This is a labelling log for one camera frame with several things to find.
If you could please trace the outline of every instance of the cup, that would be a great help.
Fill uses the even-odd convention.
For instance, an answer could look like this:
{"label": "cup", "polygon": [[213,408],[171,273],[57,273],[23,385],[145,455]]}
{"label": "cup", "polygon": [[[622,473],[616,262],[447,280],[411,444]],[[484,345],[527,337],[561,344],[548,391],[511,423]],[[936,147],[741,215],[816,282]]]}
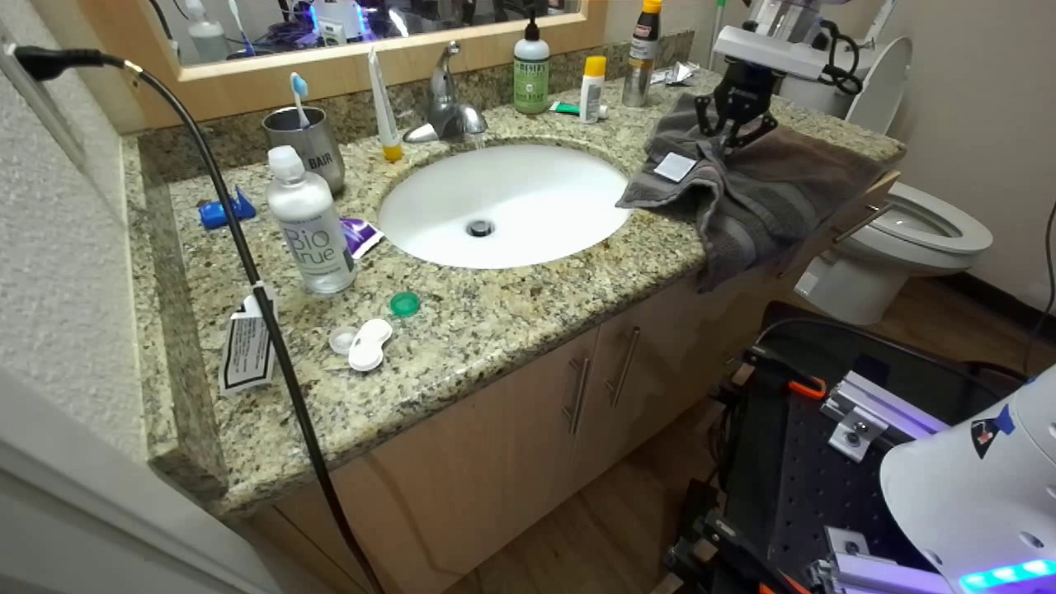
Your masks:
{"label": "cup", "polygon": [[342,194],[342,157],[326,126],[326,111],[305,105],[308,126],[299,126],[298,105],[273,109],[263,120],[271,145],[294,145],[305,164],[326,177],[335,198]]}

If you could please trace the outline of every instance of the wall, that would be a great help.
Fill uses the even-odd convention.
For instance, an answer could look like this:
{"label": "wall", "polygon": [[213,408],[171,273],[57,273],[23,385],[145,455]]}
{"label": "wall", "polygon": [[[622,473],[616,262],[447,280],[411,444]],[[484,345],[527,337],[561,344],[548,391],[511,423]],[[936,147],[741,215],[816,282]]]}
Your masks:
{"label": "wall", "polygon": [[[21,42],[51,42],[26,0],[4,0]],[[51,83],[87,171],[0,76],[0,369],[143,460],[118,136],[77,76]]]}
{"label": "wall", "polygon": [[1053,0],[902,4],[913,40],[903,180],[977,215],[992,252],[969,273],[1045,304],[1042,230],[1056,201]]}

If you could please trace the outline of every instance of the bottle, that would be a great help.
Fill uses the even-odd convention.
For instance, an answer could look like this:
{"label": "bottle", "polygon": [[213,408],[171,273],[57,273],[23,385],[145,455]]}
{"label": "bottle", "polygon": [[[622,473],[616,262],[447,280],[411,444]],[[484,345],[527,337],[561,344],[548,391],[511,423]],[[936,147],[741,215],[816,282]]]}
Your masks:
{"label": "bottle", "polygon": [[194,47],[194,62],[221,62],[227,60],[225,27],[207,18],[200,0],[186,0],[188,32]]}
{"label": "bottle", "polygon": [[582,83],[582,120],[600,120],[600,83],[604,83],[609,57],[588,57],[584,83]]}
{"label": "bottle", "polygon": [[517,40],[514,47],[514,109],[524,116],[539,116],[548,109],[548,60],[551,47],[539,35],[534,11],[527,11],[524,40]]}
{"label": "bottle", "polygon": [[632,73],[624,79],[624,105],[650,103],[658,51],[660,51],[660,0],[640,0],[636,27],[632,35]]}
{"label": "bottle", "polygon": [[294,145],[266,150],[266,176],[266,209],[287,238],[305,286],[325,297],[351,286],[352,266],[326,177],[308,171]]}

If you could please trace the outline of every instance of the sink basin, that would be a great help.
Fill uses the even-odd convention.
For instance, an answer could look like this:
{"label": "sink basin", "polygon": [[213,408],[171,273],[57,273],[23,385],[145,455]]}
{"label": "sink basin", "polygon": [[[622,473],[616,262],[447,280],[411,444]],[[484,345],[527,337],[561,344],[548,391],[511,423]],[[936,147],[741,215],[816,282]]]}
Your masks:
{"label": "sink basin", "polygon": [[383,201],[391,240],[447,266],[527,266],[610,238],[626,177],[588,150],[490,145],[417,168]]}

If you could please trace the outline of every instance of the blue item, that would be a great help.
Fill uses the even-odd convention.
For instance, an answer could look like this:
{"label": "blue item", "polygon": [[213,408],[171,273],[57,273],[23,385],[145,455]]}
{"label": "blue item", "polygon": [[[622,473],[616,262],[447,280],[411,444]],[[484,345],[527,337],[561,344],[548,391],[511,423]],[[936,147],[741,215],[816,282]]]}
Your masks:
{"label": "blue item", "polygon": [[[240,194],[240,188],[235,188],[235,218],[249,220],[259,218],[259,209],[251,204],[251,198]],[[206,230],[219,230],[227,229],[227,215],[221,201],[200,201],[198,204],[198,220]]]}

